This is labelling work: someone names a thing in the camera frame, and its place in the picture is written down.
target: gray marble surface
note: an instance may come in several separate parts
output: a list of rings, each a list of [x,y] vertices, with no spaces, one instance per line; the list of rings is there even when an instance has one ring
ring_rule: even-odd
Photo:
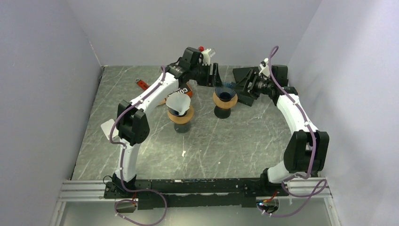
[[[220,66],[222,80],[233,81],[232,70],[236,67],[240,66]],[[113,174],[119,147],[107,140],[100,125],[116,119],[121,100],[130,101],[142,93],[135,83],[137,78],[150,85],[160,73],[157,66],[106,67],[73,180],[99,180]],[[213,113],[214,88],[197,86],[194,81],[190,85],[195,109],[191,130],[176,133],[167,107],[158,106],[148,117],[151,132],[141,145],[137,178],[258,177],[282,159],[290,132],[282,113],[267,96],[261,96],[252,107],[237,103],[229,118],[218,119]]]

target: wall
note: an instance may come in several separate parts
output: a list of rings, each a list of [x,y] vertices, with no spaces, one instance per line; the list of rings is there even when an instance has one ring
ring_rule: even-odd
[[[324,0],[289,62],[301,103],[330,134],[323,173],[344,226],[399,222],[398,11]]]
[[[221,65],[287,64],[321,0],[68,0],[102,65],[161,65],[187,46]]]
[[[66,1],[0,1],[0,220],[45,226],[101,67]]]

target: white wall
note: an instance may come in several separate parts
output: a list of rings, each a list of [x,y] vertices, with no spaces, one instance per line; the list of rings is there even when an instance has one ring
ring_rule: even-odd
[[[274,45],[287,64],[321,0],[68,0],[102,65],[161,65],[187,46],[255,65]]]
[[[324,0],[289,62],[344,226],[399,222],[399,6]]]
[[[0,1],[0,225],[45,226],[101,67],[64,0]]]

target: marble tabletop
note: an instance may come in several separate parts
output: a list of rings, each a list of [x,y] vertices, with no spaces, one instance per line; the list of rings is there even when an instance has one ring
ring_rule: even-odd
[[[221,79],[234,81],[232,70],[238,67],[219,66]],[[100,125],[116,119],[121,100],[130,101],[142,93],[137,78],[150,85],[160,73],[158,66],[105,68],[72,180],[99,180],[113,174],[120,148],[107,140]],[[218,119],[213,112],[214,88],[197,86],[194,81],[190,86],[195,110],[190,131],[175,132],[165,105],[148,116],[151,131],[139,151],[138,179],[259,177],[265,168],[281,161],[290,131],[267,96],[252,107],[237,103],[229,118]]]

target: red object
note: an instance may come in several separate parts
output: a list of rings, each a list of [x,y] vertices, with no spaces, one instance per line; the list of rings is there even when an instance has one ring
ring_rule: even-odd
[[[136,81],[136,83],[137,83],[138,86],[141,87],[143,90],[146,90],[146,89],[148,89],[148,87],[150,87],[150,86],[148,86],[147,83],[145,83],[143,80]]]

